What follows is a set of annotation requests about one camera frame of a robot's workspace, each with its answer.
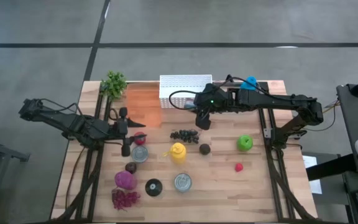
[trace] can lid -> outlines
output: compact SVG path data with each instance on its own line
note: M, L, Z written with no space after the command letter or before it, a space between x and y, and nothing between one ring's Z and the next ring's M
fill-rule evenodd
M187 192L191 187L191 178L187 174L178 174L175 177L175 188L180 192Z
M149 158L149 152L144 146L136 146L132 150L132 158L135 162L144 162Z

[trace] white plastic crate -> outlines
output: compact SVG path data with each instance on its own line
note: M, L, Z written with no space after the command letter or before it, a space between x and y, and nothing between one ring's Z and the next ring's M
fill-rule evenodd
M212 83L212 75L160 75L161 108L173 108L169 95L178 90L201 92L207 83ZM172 103L183 108L186 100L194 100L192 93L177 93L171 97Z

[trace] gray floor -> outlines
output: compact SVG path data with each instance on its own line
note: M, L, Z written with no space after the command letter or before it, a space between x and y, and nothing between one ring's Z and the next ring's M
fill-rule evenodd
M0 43L92 42L103 0L0 1ZM358 42L358 0L112 0L101 42ZM78 100L90 49L0 49L0 142L30 152L13 162L0 195L0 223L50 215L67 142L60 132L19 119L26 98L63 105ZM249 75L285 80L288 93L336 99L335 87L358 82L358 48L99 49L91 80L108 70L129 80L163 74ZM333 114L315 129L332 121ZM351 150L342 114L301 140L305 151ZM343 211L318 206L325 220Z

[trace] wooden table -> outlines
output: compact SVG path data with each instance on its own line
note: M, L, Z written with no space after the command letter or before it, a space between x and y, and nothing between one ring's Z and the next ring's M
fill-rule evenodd
M283 81L268 81L268 84L271 94L286 94ZM84 114L94 115L98 89L99 82L84 82L79 103ZM132 120L147 125L146 128L129 129L129 134L137 131L147 134L145 146L149 150L149 158L145 163L138 164L135 173L138 180L136 191L141 198L127 211L113 208L111 191L116 188L114 175L124 170L132 157L122 157L120 146L105 145L94 222L277 221L257 111L212 114L210 130L202 131L195 126L195 114L160 109L158 82L131 83L123 97L115 101L112 107L118 109L122 106L128 107ZM292 118L291 111L275 110L274 113L278 127ZM185 144L188 152L185 164L178 166L169 157L162 156L174 143L169 136L172 131L192 128L200 132L200 144L211 146L209 155L202 156L198 152L199 144L188 143ZM241 153L236 149L236 140L242 134L254 138L254 146L249 152ZM58 217L64 211L68 181L81 150L78 142L69 143L51 218ZM73 178L71 200L80 189L85 155L83 153ZM284 160L292 192L302 206L317 217L300 148L288 146ZM234 165L238 162L244 166L242 172L234 171ZM175 176L182 172L189 174L193 181L187 193L177 192L173 184ZM157 197L150 197L145 192L145 183L153 178L161 180L163 184L163 192ZM280 195L285 217L288 217L282 192ZM84 211L88 211L86 200Z

